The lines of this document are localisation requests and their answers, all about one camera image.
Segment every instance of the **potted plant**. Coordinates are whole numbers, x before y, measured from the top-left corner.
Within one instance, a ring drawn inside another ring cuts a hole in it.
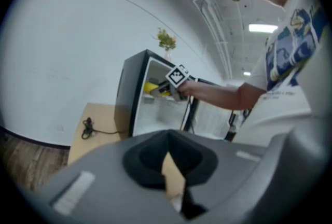
[[[176,47],[176,37],[171,37],[166,30],[162,30],[161,28],[158,28],[157,33],[157,40],[159,40],[159,47],[164,48],[165,53],[165,59],[169,62],[172,60],[172,53],[171,50],[175,49]]]

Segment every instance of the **gray machine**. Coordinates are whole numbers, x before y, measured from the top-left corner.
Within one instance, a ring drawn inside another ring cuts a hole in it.
[[[267,148],[173,130],[149,133],[90,152],[56,174],[38,195],[53,222],[273,223],[324,173],[332,145],[328,128],[324,120],[308,120],[288,135],[276,135]],[[180,213],[163,190],[166,152],[186,178]],[[89,180],[78,184],[82,173]],[[61,211],[57,204],[69,192]]]

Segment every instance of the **hand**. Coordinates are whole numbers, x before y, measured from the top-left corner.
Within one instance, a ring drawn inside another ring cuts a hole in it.
[[[187,80],[179,86],[178,91],[183,93],[184,96],[191,96],[194,85],[194,81]]]

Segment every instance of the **white t-shirt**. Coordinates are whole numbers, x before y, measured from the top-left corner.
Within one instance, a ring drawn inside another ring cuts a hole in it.
[[[246,83],[266,90],[233,142],[268,146],[274,135],[289,132],[311,116],[297,76],[309,58],[330,44],[328,19],[318,0],[288,0],[287,18],[270,36]]]

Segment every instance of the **green leaves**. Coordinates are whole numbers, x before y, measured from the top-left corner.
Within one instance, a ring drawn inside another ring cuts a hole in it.
[[[159,47],[165,48],[166,51],[169,49],[174,49],[176,47],[176,37],[171,37],[168,35],[166,30],[158,28],[157,38],[160,41]]]

